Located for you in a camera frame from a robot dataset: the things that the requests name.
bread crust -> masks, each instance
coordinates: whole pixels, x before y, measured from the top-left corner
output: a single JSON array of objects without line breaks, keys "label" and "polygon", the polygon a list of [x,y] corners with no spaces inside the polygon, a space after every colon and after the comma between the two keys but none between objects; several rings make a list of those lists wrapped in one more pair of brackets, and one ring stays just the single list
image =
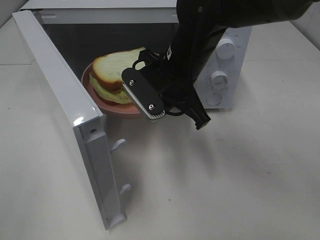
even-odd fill
[{"label": "bread crust", "polygon": [[122,79],[117,79],[116,81],[113,81],[113,82],[109,82],[108,80],[106,79],[103,79],[103,77],[99,76],[96,71],[95,71],[95,66],[96,66],[96,63],[102,59],[102,58],[105,58],[107,57],[109,54],[106,54],[104,56],[99,56],[97,57],[93,63],[92,63],[92,69],[93,69],[93,77],[95,79],[97,79],[97,81],[99,82],[99,84],[104,87],[105,89],[107,90],[110,90],[110,91],[115,91],[115,90],[118,90],[118,89],[122,89]]}]

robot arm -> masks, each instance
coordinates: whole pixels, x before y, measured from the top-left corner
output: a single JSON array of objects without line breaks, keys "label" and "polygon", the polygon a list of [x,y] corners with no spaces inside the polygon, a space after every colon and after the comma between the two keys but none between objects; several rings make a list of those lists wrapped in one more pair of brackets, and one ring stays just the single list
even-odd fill
[{"label": "robot arm", "polygon": [[[320,0],[177,0],[179,25],[165,53],[140,53],[132,68],[122,73],[123,87],[148,119],[186,114],[196,129],[210,117],[194,82],[227,28],[294,20]],[[136,70],[138,62],[145,67]],[[178,113],[171,112],[176,107]]]}]

white knob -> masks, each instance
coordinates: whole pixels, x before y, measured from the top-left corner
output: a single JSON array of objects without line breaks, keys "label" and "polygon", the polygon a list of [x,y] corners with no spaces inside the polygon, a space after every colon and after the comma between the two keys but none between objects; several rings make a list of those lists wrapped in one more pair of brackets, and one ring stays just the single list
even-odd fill
[{"label": "white knob", "polygon": [[215,89],[223,89],[228,84],[228,75],[221,70],[210,75],[211,86]]},{"label": "white knob", "polygon": [[232,58],[236,53],[236,41],[231,37],[222,38],[215,48],[215,52],[220,59]]}]

microwave control panel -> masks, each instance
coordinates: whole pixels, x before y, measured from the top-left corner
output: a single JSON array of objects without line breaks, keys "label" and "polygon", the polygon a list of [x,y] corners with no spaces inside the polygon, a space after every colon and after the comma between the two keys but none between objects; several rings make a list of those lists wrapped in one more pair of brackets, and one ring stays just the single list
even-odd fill
[{"label": "microwave control panel", "polygon": [[228,28],[200,73],[194,86],[205,109],[232,106],[251,31]]}]

wall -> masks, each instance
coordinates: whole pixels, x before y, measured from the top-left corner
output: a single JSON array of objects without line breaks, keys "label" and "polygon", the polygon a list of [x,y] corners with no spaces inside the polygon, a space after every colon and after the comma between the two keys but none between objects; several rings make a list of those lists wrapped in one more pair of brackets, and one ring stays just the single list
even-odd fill
[{"label": "wall", "polygon": [[27,0],[0,0],[0,27],[26,2]]},{"label": "wall", "polygon": [[301,18],[292,23],[320,49],[320,2],[314,3]]}]

